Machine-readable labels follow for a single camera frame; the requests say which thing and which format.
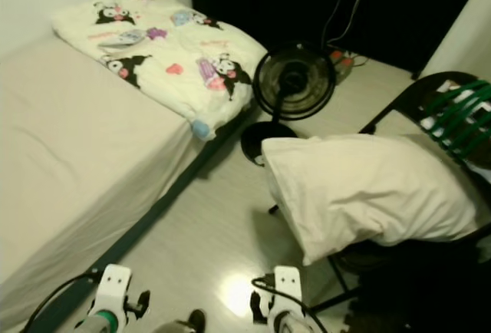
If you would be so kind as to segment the large cream pillow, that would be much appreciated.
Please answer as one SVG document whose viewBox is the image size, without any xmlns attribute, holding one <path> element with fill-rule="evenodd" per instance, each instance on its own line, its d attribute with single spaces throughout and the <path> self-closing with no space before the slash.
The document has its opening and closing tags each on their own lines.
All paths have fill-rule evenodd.
<svg viewBox="0 0 491 333">
<path fill-rule="evenodd" d="M 358 242 L 451 242 L 491 222 L 459 166 L 404 137 L 267 139 L 261 154 L 306 265 Z"/>
</svg>

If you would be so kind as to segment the black metal chair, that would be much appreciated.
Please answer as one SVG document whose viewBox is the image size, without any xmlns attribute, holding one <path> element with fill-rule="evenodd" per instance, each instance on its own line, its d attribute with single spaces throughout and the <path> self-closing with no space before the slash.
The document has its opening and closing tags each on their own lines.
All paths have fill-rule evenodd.
<svg viewBox="0 0 491 333">
<path fill-rule="evenodd" d="M 440 72 L 422 77 L 397 95 L 376 117 L 369 121 L 365 127 L 362 127 L 361 133 L 374 134 L 377 125 L 390 112 L 397 111 L 421 127 L 427 134 L 427 139 L 432 140 L 445 154 L 448 154 L 435 139 L 431 139 L 421 123 L 424 119 L 422 105 L 431 101 L 432 95 L 447 81 L 452 81 L 453 84 L 464 84 L 475 80 L 481 80 L 481 78 L 466 72 Z M 478 189 L 480 199 L 487 206 L 491 206 L 491 170 L 477 168 L 452 157 L 452 155 L 449 157 L 456 162 L 460 169 L 463 169 L 467 181 Z M 333 308 L 335 305 L 348 302 L 353 298 L 361 297 L 368 288 L 364 285 L 348 287 L 346 280 L 344 280 L 344 274 L 347 272 L 361 276 L 366 273 L 392 269 L 395 266 L 432 264 L 435 263 L 438 256 L 444 256 L 446 253 L 476 248 L 478 242 L 487 237 L 491 237 L 491 223 L 481 226 L 477 231 L 469 232 L 466 237 L 452 242 L 428 242 L 410 239 L 410 241 L 400 242 L 395 246 L 380 246 L 375 242 L 368 241 L 368 239 L 355 242 L 328 257 L 334 277 L 340 282 L 343 292 L 333 298 L 326 299 L 325 302 L 320 302 L 318 305 L 309 306 L 309 308 L 316 314 Z"/>
</svg>

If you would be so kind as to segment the green chair back bands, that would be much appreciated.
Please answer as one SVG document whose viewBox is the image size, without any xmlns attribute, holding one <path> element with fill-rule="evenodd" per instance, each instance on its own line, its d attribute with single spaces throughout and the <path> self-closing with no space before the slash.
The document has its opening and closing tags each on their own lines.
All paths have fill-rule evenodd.
<svg viewBox="0 0 491 333">
<path fill-rule="evenodd" d="M 456 159 L 491 170 L 491 83 L 447 81 L 422 105 L 429 137 Z"/>
</svg>

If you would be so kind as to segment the grey robot lower body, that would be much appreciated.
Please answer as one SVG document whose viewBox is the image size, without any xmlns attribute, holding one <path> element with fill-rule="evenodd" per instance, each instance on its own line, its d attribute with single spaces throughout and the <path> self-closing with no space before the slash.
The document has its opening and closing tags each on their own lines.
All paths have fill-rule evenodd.
<svg viewBox="0 0 491 333">
<path fill-rule="evenodd" d="M 186 319 L 169 321 L 152 333 L 206 333 L 206 312 L 194 309 Z"/>
</svg>

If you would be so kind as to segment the bed mattress with cream sheet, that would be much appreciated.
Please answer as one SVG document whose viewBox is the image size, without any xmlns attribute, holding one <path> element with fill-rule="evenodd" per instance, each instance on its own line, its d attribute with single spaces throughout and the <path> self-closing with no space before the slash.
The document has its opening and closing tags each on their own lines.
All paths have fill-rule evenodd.
<svg viewBox="0 0 491 333">
<path fill-rule="evenodd" d="M 56 36 L 0 72 L 0 329 L 15 333 L 165 195 L 203 142 Z"/>
</svg>

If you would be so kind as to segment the small red object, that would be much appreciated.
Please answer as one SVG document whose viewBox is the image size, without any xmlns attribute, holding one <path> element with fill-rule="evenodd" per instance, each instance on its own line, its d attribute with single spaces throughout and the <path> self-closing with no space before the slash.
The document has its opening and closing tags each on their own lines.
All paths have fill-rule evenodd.
<svg viewBox="0 0 491 333">
<path fill-rule="evenodd" d="M 329 57 L 337 74 L 350 74 L 351 70 L 365 66 L 368 61 L 367 57 L 343 48 L 331 48 Z"/>
</svg>

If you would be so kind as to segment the cream cartoon print quilt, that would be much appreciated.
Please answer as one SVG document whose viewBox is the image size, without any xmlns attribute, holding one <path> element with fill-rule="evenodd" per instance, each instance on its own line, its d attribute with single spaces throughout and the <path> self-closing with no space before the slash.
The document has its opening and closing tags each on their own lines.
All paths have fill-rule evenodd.
<svg viewBox="0 0 491 333">
<path fill-rule="evenodd" d="M 267 50 L 178 0 L 94 0 L 56 11 L 55 34 L 213 140 L 252 100 Z"/>
</svg>

